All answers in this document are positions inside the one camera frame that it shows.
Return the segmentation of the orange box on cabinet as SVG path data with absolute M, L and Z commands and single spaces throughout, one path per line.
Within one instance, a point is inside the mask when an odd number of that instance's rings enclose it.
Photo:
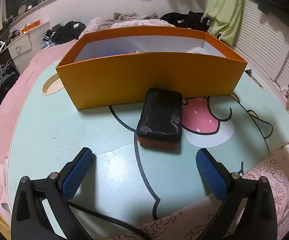
M 40 20 L 34 20 L 34 21 L 28 23 L 25 27 L 23 27 L 21 29 L 21 33 L 22 34 L 27 33 L 29 30 L 31 30 L 31 29 L 39 26 L 39 25 L 40 25 Z

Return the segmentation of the white drawer cabinet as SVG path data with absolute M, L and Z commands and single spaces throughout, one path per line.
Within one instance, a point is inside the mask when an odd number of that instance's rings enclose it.
M 9 54 L 19 74 L 23 74 L 34 55 L 42 50 L 43 38 L 49 28 L 49 22 L 40 24 L 18 37 L 8 46 Z

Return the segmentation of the green hanging cloth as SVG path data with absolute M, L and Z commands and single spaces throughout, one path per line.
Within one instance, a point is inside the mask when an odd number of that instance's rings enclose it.
M 231 46 L 242 16 L 243 0 L 208 0 L 203 18 L 209 18 L 208 33 Z

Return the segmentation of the black clothes pile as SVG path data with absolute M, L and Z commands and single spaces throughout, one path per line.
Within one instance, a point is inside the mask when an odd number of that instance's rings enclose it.
M 211 19 L 203 18 L 203 12 L 192 12 L 181 14 L 178 12 L 169 12 L 164 14 L 160 19 L 174 25 L 177 28 L 193 29 L 199 31 L 208 31 L 208 21 Z
M 86 25 L 82 22 L 70 21 L 65 25 L 59 23 L 47 30 L 43 37 L 42 48 L 77 40 L 85 28 Z

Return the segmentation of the black clothes pile left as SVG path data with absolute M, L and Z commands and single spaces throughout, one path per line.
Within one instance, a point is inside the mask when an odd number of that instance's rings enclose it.
M 47 30 L 43 37 L 42 48 L 77 40 L 85 28 L 86 25 L 82 22 L 70 21 L 65 25 L 59 23 Z

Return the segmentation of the black mesh orange pouch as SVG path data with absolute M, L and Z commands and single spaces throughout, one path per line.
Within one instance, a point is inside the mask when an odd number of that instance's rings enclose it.
M 173 90 L 149 89 L 136 137 L 145 147 L 175 149 L 182 137 L 182 94 Z

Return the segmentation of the pink floral blanket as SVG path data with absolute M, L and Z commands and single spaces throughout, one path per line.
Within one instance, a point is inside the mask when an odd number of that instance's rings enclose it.
M 7 200 L 6 172 L 13 132 L 26 98 L 40 74 L 55 61 L 62 59 L 75 41 L 51 46 L 39 51 L 9 90 L 0 105 L 0 232 L 11 238 L 11 214 Z

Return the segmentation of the orange cardboard box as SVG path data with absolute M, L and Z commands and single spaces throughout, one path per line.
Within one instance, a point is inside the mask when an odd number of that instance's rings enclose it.
M 230 95 L 246 65 L 206 32 L 139 26 L 85 34 L 56 70 L 74 106 L 85 109 L 142 102 L 151 88 Z

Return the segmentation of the black clothes pile right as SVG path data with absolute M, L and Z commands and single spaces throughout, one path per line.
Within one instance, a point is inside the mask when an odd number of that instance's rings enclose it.
M 164 14 L 160 19 L 174 25 L 177 28 L 193 29 L 199 31 L 208 31 L 208 21 L 211 19 L 203 18 L 203 12 L 192 12 L 181 14 L 178 12 L 169 12 Z

